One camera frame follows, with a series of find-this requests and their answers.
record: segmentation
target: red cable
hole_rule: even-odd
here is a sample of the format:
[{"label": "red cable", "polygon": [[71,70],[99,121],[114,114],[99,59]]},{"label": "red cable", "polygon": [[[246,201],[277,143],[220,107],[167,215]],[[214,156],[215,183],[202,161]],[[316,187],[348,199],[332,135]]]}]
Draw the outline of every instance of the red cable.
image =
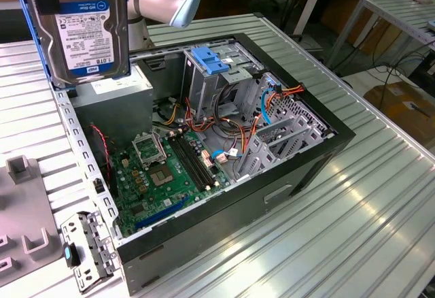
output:
[{"label": "red cable", "polygon": [[103,135],[103,133],[101,132],[101,130],[100,129],[98,129],[96,126],[94,126],[94,125],[90,125],[91,126],[91,128],[93,128],[99,135],[100,135],[100,138],[101,138],[101,140],[103,141],[103,145],[104,145],[104,153],[105,153],[105,155],[106,155],[106,164],[107,164],[107,181],[109,181],[109,179],[110,179],[110,172],[109,172],[109,169],[110,169],[110,163],[109,163],[109,150],[107,149],[107,143],[106,143],[106,139],[105,139],[105,136]]}]

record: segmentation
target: silver panel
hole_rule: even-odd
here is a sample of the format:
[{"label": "silver panel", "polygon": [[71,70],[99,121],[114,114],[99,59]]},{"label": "silver panel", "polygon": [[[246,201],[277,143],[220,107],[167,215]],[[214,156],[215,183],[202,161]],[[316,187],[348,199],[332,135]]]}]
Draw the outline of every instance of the silver panel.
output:
[{"label": "silver panel", "polygon": [[421,4],[414,0],[365,0],[364,5],[417,41],[423,44],[435,41],[435,33],[428,28],[428,21],[435,19],[435,3]]},{"label": "silver panel", "polygon": [[[249,14],[150,27],[158,45],[245,32],[356,132],[305,192],[135,297],[334,295],[416,297],[435,274],[434,157],[270,24]],[[2,56],[33,44],[0,45]],[[39,69],[22,55],[0,67],[0,163],[36,158],[57,225],[92,210],[80,170]],[[2,297],[77,293],[64,261],[0,288]],[[87,297],[125,297],[119,271]]]}]

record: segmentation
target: connector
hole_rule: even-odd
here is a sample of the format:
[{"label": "connector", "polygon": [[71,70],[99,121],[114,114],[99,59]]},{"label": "connector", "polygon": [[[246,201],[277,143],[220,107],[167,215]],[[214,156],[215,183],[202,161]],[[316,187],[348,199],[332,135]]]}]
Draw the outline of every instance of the connector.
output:
[{"label": "connector", "polygon": [[277,94],[282,94],[283,93],[283,87],[280,84],[273,85],[273,90]]}]

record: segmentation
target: hard drive label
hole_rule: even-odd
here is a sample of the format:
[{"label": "hard drive label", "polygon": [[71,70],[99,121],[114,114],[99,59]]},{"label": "hard drive label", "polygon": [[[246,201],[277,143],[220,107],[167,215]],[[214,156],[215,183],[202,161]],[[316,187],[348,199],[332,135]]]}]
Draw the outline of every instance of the hard drive label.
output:
[{"label": "hard drive label", "polygon": [[77,76],[109,70],[114,43],[104,27],[110,17],[108,2],[68,2],[60,10],[55,16],[68,69]]}]

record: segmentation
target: chip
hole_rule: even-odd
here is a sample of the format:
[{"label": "chip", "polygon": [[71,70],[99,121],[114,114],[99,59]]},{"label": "chip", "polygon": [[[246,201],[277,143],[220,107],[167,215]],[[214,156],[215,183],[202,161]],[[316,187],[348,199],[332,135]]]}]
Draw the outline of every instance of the chip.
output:
[{"label": "chip", "polygon": [[174,180],[171,170],[168,168],[166,164],[153,167],[148,171],[148,173],[152,179],[152,182],[157,187],[162,186],[163,184],[166,184],[167,182]]},{"label": "chip", "polygon": [[144,210],[145,210],[145,209],[143,208],[142,205],[136,205],[136,206],[133,206],[133,207],[131,208],[131,212],[132,212],[134,215],[137,215],[137,214],[139,214],[139,213],[142,213]]}]

